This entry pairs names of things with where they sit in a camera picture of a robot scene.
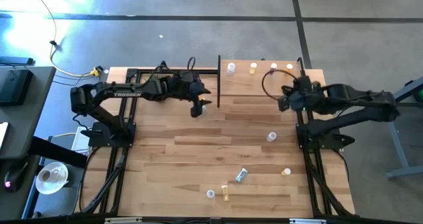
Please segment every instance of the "wooden table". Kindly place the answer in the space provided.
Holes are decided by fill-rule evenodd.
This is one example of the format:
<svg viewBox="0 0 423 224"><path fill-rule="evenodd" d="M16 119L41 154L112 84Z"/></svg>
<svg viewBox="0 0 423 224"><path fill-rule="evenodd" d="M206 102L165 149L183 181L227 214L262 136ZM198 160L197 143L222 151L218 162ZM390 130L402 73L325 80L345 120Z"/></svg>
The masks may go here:
<svg viewBox="0 0 423 224"><path fill-rule="evenodd" d="M234 76L226 74L231 61L237 65ZM312 217L303 154L297 148L295 112L280 112L276 101L264 96L261 89L261 78L270 63L276 62L280 69L290 63L294 65L291 72L298 76L297 62L254 61L258 68L249 75L253 61L231 61L221 61L220 108L215 103L216 75L202 76L212 92L206 99L213 104L198 118L190 117L191 103L186 101L138 100L137 132L126 165L119 215ZM110 68L108 82L124 83L126 70ZM322 70L308 69L307 74L312 81L325 83ZM292 85L292 79L282 73L267 79L266 88L275 95L281 95L283 84ZM109 99L102 106L117 114L120 99ZM266 136L271 131L278 137L269 143ZM83 187L83 205L102 186L109 155L110 149L103 147L92 158ZM328 185L354 213L342 159L332 151L322 151L322 157ZM241 168L249 173L238 183L235 177ZM291 169L289 176L281 175L285 168ZM229 185L228 202L223 201L223 184ZM206 197L208 190L215 191L214 199ZM316 192L323 210L321 191L317 188ZM113 197L114 186L108 208Z"/></svg>

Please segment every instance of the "black cable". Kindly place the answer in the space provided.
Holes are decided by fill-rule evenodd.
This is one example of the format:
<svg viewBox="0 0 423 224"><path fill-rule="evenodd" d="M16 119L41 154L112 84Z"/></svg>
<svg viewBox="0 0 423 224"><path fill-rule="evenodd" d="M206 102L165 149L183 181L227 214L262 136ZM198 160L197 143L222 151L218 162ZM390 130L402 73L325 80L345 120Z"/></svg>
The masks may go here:
<svg viewBox="0 0 423 224"><path fill-rule="evenodd" d="M333 151L339 155L339 157L341 157L341 159L344 161L345 164L345 171L346 171L346 178L348 180L348 182L350 182L350 171L348 170L348 164L344 158L344 156L341 154L341 152L339 152L337 149L333 149Z"/></svg>
<svg viewBox="0 0 423 224"><path fill-rule="evenodd" d="M51 18L53 20L53 23L54 23L54 39L52 40L52 42L50 42L52 44L52 46L53 46L53 43L55 43L55 41L56 41L56 35L58 33L58 27L56 26L56 20L54 20L53 14L49 10L49 8L47 7L47 4L44 2L44 0L40 0L40 1L41 1L42 4L44 4L44 6L46 7L48 13L50 13L50 16L51 16Z"/></svg>
<svg viewBox="0 0 423 224"><path fill-rule="evenodd" d="M77 117L79 116L79 114L75 115L72 120L77 122L80 126L83 126L87 131L89 130L88 127L86 125L83 125L80 121L77 120Z"/></svg>
<svg viewBox="0 0 423 224"><path fill-rule="evenodd" d="M53 81L53 83L58 83L60 85L76 86L79 82L81 82L81 80L87 80L87 79L82 79L82 77L84 77L87 74L89 74L89 73L85 73L85 74L81 75L78 79L73 79L73 80L76 80L75 84L62 83L62 82L59 82L59 81Z"/></svg>
<svg viewBox="0 0 423 224"><path fill-rule="evenodd" d="M79 211L80 212L82 211L82 203L81 203L81 200L82 200L82 193L83 193L82 190L84 189L85 173L87 171L88 164L90 163L91 157L94 156L94 154L98 151L98 149L100 149L100 147L95 147L93 149L93 152L91 152L91 154L88 156L87 163L85 164L84 172L82 173L82 179L81 179L81 183L80 183L79 197L78 197L79 198Z"/></svg>
<svg viewBox="0 0 423 224"><path fill-rule="evenodd" d="M341 116L341 114L343 113L343 112L345 112L347 109L349 109L349 108L344 108L336 117L339 117L339 116Z"/></svg>
<svg viewBox="0 0 423 224"><path fill-rule="evenodd" d="M264 79L266 78L266 76L268 76L269 74L273 74L274 72L282 72L282 73L285 73L285 74L287 74L287 75L289 75L289 76L293 77L293 80L294 80L294 81L298 81L298 79L297 79L297 77L295 77L295 76L294 76L293 74L291 74L290 72L287 72L287 71L284 71L284 70L281 70L281 69L273 69L273 70L270 70L269 72L267 72L267 73L265 73L265 74L264 74L263 79L262 79L262 89L263 89L263 91L266 93L266 95L267 95L269 98L273 98L274 100L278 100L278 98L276 98L276 97L274 97L274 96L270 95L270 94L267 92L266 88L264 88Z"/></svg>
<svg viewBox="0 0 423 224"><path fill-rule="evenodd" d="M186 65L186 69L192 71L192 69L194 68L195 65L196 65L196 58L193 56L188 60L188 64Z"/></svg>
<svg viewBox="0 0 423 224"><path fill-rule="evenodd" d="M154 68L154 70L151 72L151 74L150 74L150 77L148 77L148 79L147 80L145 80L145 82L143 83L143 84L141 84L141 85L138 85L138 86L136 86L135 88L136 89L139 89L139 88L142 88L142 87L144 87L146 84L147 84L147 82L148 81L150 81L151 80L151 78L153 78L153 76L154 76L154 74L156 73L156 71L159 69L159 68L162 68L163 66L162 65L158 65L156 68Z"/></svg>
<svg viewBox="0 0 423 224"><path fill-rule="evenodd" d="M84 81L84 80L89 80L89 79L94 78L94 77L91 77L91 78L84 78L84 79L74 79L74 78L64 77L64 76L61 76L61 75L54 75L54 76L59 77L59 78L63 78L63 79L70 79L70 80L74 80L74 81Z"/></svg>

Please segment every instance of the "gray floor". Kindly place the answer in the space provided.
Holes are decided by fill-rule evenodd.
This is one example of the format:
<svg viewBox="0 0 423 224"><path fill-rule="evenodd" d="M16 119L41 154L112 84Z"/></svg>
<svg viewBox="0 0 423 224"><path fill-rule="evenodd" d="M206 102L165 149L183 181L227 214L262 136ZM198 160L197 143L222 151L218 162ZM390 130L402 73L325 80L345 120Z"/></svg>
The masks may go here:
<svg viewBox="0 0 423 224"><path fill-rule="evenodd" d="M291 0L46 0L55 13L100 15L233 15L292 17ZM304 17L423 17L421 0L299 0ZM39 0L0 0L0 10L43 12ZM294 22L199 22L57 20L61 51L55 62L75 73L94 66L215 66L217 55L233 59L293 60L301 56ZM305 23L313 68L324 69L327 83L357 89L397 91L423 76L423 24ZM0 19L0 52L30 56L48 65L52 21L40 15ZM403 110L399 130L412 164L422 164L418 135L407 135L408 119L421 122L421 110ZM75 131L69 87L53 84L36 135ZM89 119L82 119L88 126ZM356 138L346 148L356 212L364 217L422 223L423 175L388 181L400 163L386 124L366 122L342 130Z"/></svg>

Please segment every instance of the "black desk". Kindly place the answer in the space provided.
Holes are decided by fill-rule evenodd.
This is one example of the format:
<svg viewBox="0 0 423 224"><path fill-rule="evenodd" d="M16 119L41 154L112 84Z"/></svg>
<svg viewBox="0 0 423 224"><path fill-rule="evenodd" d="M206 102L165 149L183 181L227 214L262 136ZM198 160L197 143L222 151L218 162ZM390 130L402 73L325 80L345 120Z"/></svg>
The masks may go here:
<svg viewBox="0 0 423 224"><path fill-rule="evenodd" d="M0 67L0 73L12 70ZM54 67L27 67L32 76L24 104L21 106L0 106L0 122L8 122L9 130L0 150L0 159L20 159L29 150L35 127L47 99L56 69Z"/></svg>
<svg viewBox="0 0 423 224"><path fill-rule="evenodd" d="M0 73L11 70L0 67ZM53 67L27 67L34 74L23 105L0 107L0 122L8 122L9 130L0 150L0 180L9 169L13 159L28 155L28 167L24 184L17 192L8 193L0 187L0 220L22 217L34 177L39 169L40 156L62 161L77 167L84 167L87 157L54 145L38 137L34 132L41 115L56 69Z"/></svg>

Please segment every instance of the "cable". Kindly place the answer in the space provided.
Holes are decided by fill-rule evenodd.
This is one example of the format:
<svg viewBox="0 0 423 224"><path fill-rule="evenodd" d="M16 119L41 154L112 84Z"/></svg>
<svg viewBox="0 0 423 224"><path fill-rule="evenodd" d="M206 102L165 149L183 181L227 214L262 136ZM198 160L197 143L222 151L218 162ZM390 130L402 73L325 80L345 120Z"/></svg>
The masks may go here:
<svg viewBox="0 0 423 224"><path fill-rule="evenodd" d="M100 149L100 147L95 147L93 149L93 152L91 152L91 154L88 156L87 163L85 164L84 172L82 173L82 179L81 179L81 182L79 184L79 197L77 197L77 199L79 199L79 212L82 211L82 202L81 202L81 200L82 200L82 194L83 194L82 190L83 190L83 187L84 187L85 173L87 171L88 164L90 163L91 157L94 156L94 154L98 151L98 149Z"/></svg>
<svg viewBox="0 0 423 224"><path fill-rule="evenodd" d="M143 84L138 85L138 86L136 86L135 88L136 88L136 89L139 89L139 88L144 87L144 86L147 84L147 82L148 82L148 81L150 81L150 80L151 80L151 78L153 78L153 76L154 76L154 74L156 73L156 71L158 70L158 68L161 68L161 67L162 67L161 65L158 65L156 68L154 68L154 70L151 72L151 74L150 74L150 76L148 77L148 79L146 79L146 80L145 80L145 82L144 82Z"/></svg>
<svg viewBox="0 0 423 224"><path fill-rule="evenodd" d="M76 80L76 81L77 81L75 84L62 83L62 82L59 82L59 81L53 81L53 83L58 83L58 84L60 84L60 85L76 86L76 85L77 85L77 84L81 81L81 79L82 79L82 77L83 77L84 75L81 75L81 76L79 77L79 79L73 79L73 80Z"/></svg>
<svg viewBox="0 0 423 224"><path fill-rule="evenodd" d="M84 79L74 79L74 78L69 78L69 77L64 77L64 76L61 76L61 75L54 75L54 76L56 76L56 77L59 77L59 78L62 78L62 79L70 79L70 80L76 80L76 81L84 81L84 80L90 80L90 79L92 79L92 78L84 78Z"/></svg>
<svg viewBox="0 0 423 224"><path fill-rule="evenodd" d="M344 164L345 164L345 171L346 171L346 178L347 178L348 182L350 182L350 171L348 170L348 164L347 164L347 162L346 162L346 160L345 160L344 156L341 154L341 152L339 152L339 151L338 151L338 150L336 150L336 149L333 149L333 151L334 151L336 154L338 154L338 155L339 155L339 157L341 157L341 159L344 161Z"/></svg>
<svg viewBox="0 0 423 224"><path fill-rule="evenodd" d="M339 117L339 116L341 116L341 114L343 113L343 112L345 112L347 109L349 109L349 108L344 108L336 117Z"/></svg>
<svg viewBox="0 0 423 224"><path fill-rule="evenodd" d="M75 115L72 120L77 122L80 126L83 126L87 131L89 130L88 127L86 125L83 125L80 121L77 120L77 117L79 116L79 114Z"/></svg>
<svg viewBox="0 0 423 224"><path fill-rule="evenodd" d="M186 65L186 69L187 70L190 70L190 63L191 63L191 60L193 60L193 62L192 62L192 65L191 65L191 71L192 71L192 69L194 68L194 66L196 65L196 58L193 56L193 57L191 57L189 60L188 60L188 64Z"/></svg>
<svg viewBox="0 0 423 224"><path fill-rule="evenodd" d="M289 76L293 77L293 80L294 80L294 81L298 81L298 79L297 79L297 77L295 77L295 76L294 76L293 74L291 74L290 72L287 72L287 71L284 71L284 70L281 70L281 69L273 69L273 70L270 70L269 72L267 72L267 73L265 73L265 74L264 74L263 79L262 79L262 89L263 89L263 91L266 93L266 95L267 95L269 98L273 98L274 100L278 100L278 98L276 98L276 97L274 97L274 96L270 95L270 94L267 92L266 88L264 88L264 79L266 78L266 76L268 76L269 74L273 74L274 72L282 72L282 73L285 73L285 74L287 74L287 75L289 75Z"/></svg>
<svg viewBox="0 0 423 224"><path fill-rule="evenodd" d="M51 16L51 18L52 18L52 20L53 20L53 23L54 23L54 37L53 37L53 40L51 40L50 41L50 44L52 45L52 47L50 48L50 54L49 54L49 59L50 59L50 63L53 65L53 67L55 67L55 69L57 69L58 71L60 71L60 72L62 72L62 73L64 73L64 74L66 74L66 75L70 75L70 76L73 76L73 77L86 77L86 76L90 76L90 75L92 75L92 73L95 73L94 71L91 71L90 73L86 73L86 74L84 74L84 75L76 75L76 74L73 74L73 73L70 73L70 72L67 72L67 71L64 71L64 70L62 70L62 69L60 69L54 62L53 62L53 55L54 55L54 53L56 52L56 45L58 44L57 42L56 42L56 36L58 35L58 26L56 25L56 20L54 20L54 17L53 17L53 14L52 14L52 12L50 11L50 9L47 7L47 4L44 2L44 0L40 0L41 1L41 3L45 6L45 8L47 9L47 11L48 11L48 13L50 14L50 16Z"/></svg>

